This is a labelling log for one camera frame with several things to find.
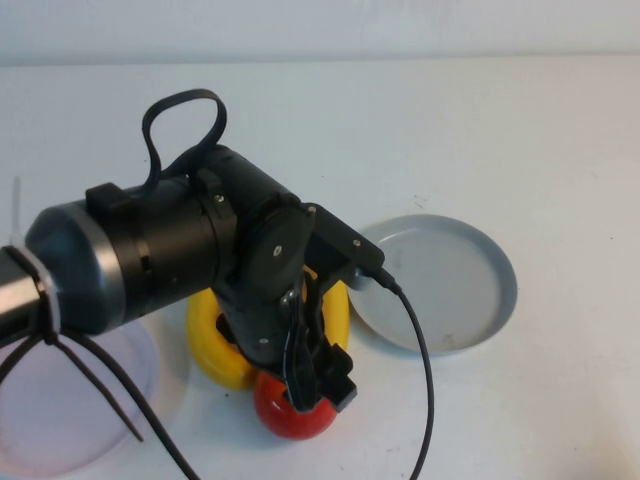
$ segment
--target black wire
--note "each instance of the black wire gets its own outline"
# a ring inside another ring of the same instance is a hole
[[[433,433],[433,419],[435,415],[434,409],[434,389],[433,389],[433,374],[431,372],[431,362],[429,361],[429,351],[427,350],[427,344],[424,341],[424,334],[422,333],[422,328],[420,327],[420,322],[418,321],[418,317],[416,316],[416,312],[413,310],[411,306],[411,302],[402,291],[402,288],[396,282],[395,278],[386,270],[381,269],[374,277],[382,287],[390,290],[395,295],[398,296],[402,305],[407,310],[409,314],[409,318],[411,319],[411,323],[413,324],[413,329],[416,332],[416,337],[418,338],[418,345],[420,346],[420,355],[422,356],[422,363],[424,365],[424,374],[427,381],[427,426],[425,428],[424,437],[422,439],[422,446],[420,447],[420,453],[418,453],[418,459],[416,460],[416,464],[413,467],[413,472],[411,473],[411,477],[409,480],[417,480],[420,476],[420,472],[422,471],[422,466],[424,465],[424,461],[427,458],[427,453],[429,452],[429,444],[431,443],[431,435]]]
[[[181,103],[190,102],[192,100],[198,99],[209,99],[216,102],[218,106],[218,113],[216,115],[215,123],[211,130],[204,136],[202,140],[195,146],[189,149],[187,152],[189,153],[189,158],[185,158],[181,155],[179,158],[182,160],[189,160],[192,156],[202,156],[203,152],[205,152],[208,148],[213,147],[218,143],[220,137],[224,133],[224,129],[227,126],[227,109],[224,106],[224,103],[216,95],[210,90],[206,90],[203,88],[197,88],[194,90],[187,90],[186,92],[176,93],[175,95],[171,95],[170,97],[163,98],[162,100],[157,101],[144,114],[142,118],[142,136],[144,137],[144,143],[147,145],[147,150],[149,151],[149,176],[144,184],[134,193],[136,196],[146,196],[150,194],[158,185],[162,177],[162,162],[160,161],[160,155],[158,154],[158,150],[151,139],[151,125],[153,121],[165,110],[168,110],[176,105],[180,105]],[[185,163],[185,166],[188,166],[188,161],[186,162],[178,162]]]
[[[42,335],[32,335],[18,345],[13,352],[11,352],[7,358],[0,364],[0,384],[7,378],[7,375],[11,373],[11,370],[18,364],[22,358],[29,353],[29,351],[35,347],[42,340]]]
[[[100,345],[93,342],[84,335],[76,333],[66,327],[62,327],[62,331],[60,333],[65,337],[70,338],[78,345],[81,345],[82,347],[87,349],[89,352],[95,355],[96,358],[98,358],[98,360],[100,360],[109,370],[111,370],[111,372],[120,381],[125,390],[127,390],[129,395],[131,395],[131,398],[136,403],[136,405],[138,405],[138,408],[149,422],[149,425],[151,425],[151,428],[158,436],[158,439],[160,440],[160,442],[162,442],[162,445],[164,445],[164,448],[167,450],[169,455],[171,455],[180,470],[182,470],[182,473],[184,473],[185,477],[187,477],[187,479],[189,480],[200,480],[198,475],[182,456],[175,443],[173,443],[173,440],[171,440],[171,437],[164,429],[162,423],[147,403],[144,395],[142,395],[140,390],[138,390],[136,384],[133,383],[131,378],[129,378],[129,375],[127,375],[127,372],[124,371],[120,364],[116,362],[113,357],[111,357],[111,355],[109,355],[105,350],[103,350]]]
[[[304,272],[304,284],[307,290],[307,299],[304,303],[304,318],[311,327],[314,342],[320,343],[324,338],[324,316],[320,302],[320,287],[318,282],[309,272]]]
[[[115,399],[113,394],[109,391],[109,389],[100,381],[100,379],[91,371],[89,367],[87,367],[82,360],[65,344],[60,342],[57,338],[53,340],[53,345],[58,348],[62,353],[64,353],[69,360],[73,362],[73,364],[78,367],[78,370],[82,372],[82,374],[87,377],[94,387],[98,389],[98,391],[102,394],[104,399],[109,403],[114,412],[120,417],[120,419],[127,426],[129,431],[140,441],[144,442],[144,438],[140,435],[140,432],[133,425],[133,422],[129,420],[127,414],[124,412],[122,407],[118,404],[118,401]]]
[[[409,314],[413,328],[416,331],[416,337],[418,338],[418,345],[420,345],[420,354],[422,355],[422,363],[424,364],[424,372],[427,380],[427,427],[424,432],[424,438],[422,439],[422,446],[420,447],[420,453],[418,454],[418,460],[416,461],[413,472],[411,473],[410,480],[417,480],[420,476],[420,471],[424,465],[424,461],[427,458],[427,452],[429,451],[429,444],[431,443],[431,434],[433,433],[433,417],[434,417],[434,391],[433,391],[433,375],[431,373],[431,362],[429,362],[429,352],[427,351],[427,345],[424,341],[424,335],[422,334],[422,328],[416,317],[416,312],[413,311],[413,307],[409,302],[409,299],[398,285],[397,291],[394,292],[400,301],[404,305],[404,308]]]

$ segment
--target yellow toy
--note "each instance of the yellow toy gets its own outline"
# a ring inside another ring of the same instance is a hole
[[[347,287],[336,283],[325,295],[322,313],[329,342],[347,350],[349,338],[349,300]],[[211,379],[236,390],[253,386],[258,371],[222,336],[216,328],[220,307],[210,289],[189,297],[187,342],[193,359]]]

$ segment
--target white wall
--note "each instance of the white wall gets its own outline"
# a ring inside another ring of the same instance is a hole
[[[638,0],[0,0],[0,65],[627,51]]]

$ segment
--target gray plate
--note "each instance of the gray plate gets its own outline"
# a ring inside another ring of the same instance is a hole
[[[469,348],[500,330],[513,312],[516,276],[502,249],[466,223],[436,215],[411,215],[362,234],[385,253],[385,268],[411,301],[430,354]],[[419,351],[415,332],[393,295],[369,283],[350,290],[351,303],[376,332]]]

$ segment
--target bolt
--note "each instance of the bolt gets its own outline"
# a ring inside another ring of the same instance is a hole
[[[289,290],[287,293],[284,294],[284,296],[280,299],[280,302],[283,305],[286,305],[287,303],[289,303],[290,300],[293,300],[293,297],[296,296],[296,292],[294,292],[293,290]]]

